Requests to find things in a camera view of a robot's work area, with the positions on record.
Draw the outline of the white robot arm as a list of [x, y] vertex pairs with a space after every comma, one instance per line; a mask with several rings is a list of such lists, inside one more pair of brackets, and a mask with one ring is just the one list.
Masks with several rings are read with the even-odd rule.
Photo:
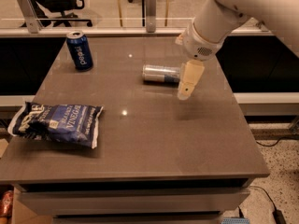
[[180, 70], [180, 100], [192, 95], [204, 73], [204, 62], [214, 58], [225, 38], [251, 18], [299, 56], [299, 0], [206, 0], [176, 39], [189, 57]]

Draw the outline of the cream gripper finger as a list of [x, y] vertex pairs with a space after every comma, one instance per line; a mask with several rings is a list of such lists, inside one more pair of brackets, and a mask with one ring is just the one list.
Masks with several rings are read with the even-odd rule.
[[204, 70], [204, 64], [197, 60], [189, 60], [181, 66], [178, 84], [179, 100], [187, 100], [191, 97]]

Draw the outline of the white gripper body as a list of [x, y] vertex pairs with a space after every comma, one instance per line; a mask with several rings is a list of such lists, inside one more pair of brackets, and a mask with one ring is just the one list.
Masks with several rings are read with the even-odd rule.
[[223, 25], [192, 19], [184, 32], [176, 38], [176, 43], [182, 46], [191, 59], [206, 61], [216, 55], [224, 39]]

